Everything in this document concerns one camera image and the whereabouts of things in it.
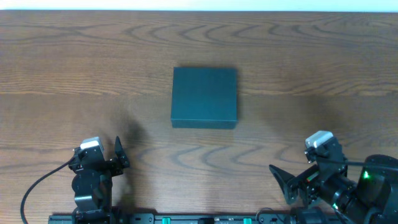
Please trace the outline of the dark green lidded box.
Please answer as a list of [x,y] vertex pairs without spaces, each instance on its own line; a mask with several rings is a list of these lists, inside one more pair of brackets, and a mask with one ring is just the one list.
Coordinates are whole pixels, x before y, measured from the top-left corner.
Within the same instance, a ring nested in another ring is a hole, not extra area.
[[238,123],[235,68],[175,67],[173,128],[234,129]]

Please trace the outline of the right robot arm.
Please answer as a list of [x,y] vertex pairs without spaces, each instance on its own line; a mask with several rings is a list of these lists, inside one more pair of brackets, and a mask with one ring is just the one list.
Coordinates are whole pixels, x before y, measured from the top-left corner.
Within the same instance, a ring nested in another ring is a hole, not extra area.
[[319,131],[305,141],[311,167],[294,176],[271,165],[287,204],[302,199],[286,223],[327,223],[317,208],[321,201],[340,223],[397,223],[397,159],[382,154],[350,162],[330,132]]

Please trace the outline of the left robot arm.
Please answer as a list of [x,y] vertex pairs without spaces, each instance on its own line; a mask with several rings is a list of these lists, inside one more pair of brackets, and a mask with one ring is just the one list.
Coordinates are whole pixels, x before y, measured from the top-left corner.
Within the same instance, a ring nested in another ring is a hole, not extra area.
[[128,223],[127,215],[112,206],[112,178],[122,175],[130,167],[129,159],[117,137],[115,158],[106,160],[99,137],[82,141],[74,149],[68,167],[75,173],[72,189],[75,193],[76,214],[73,223]]

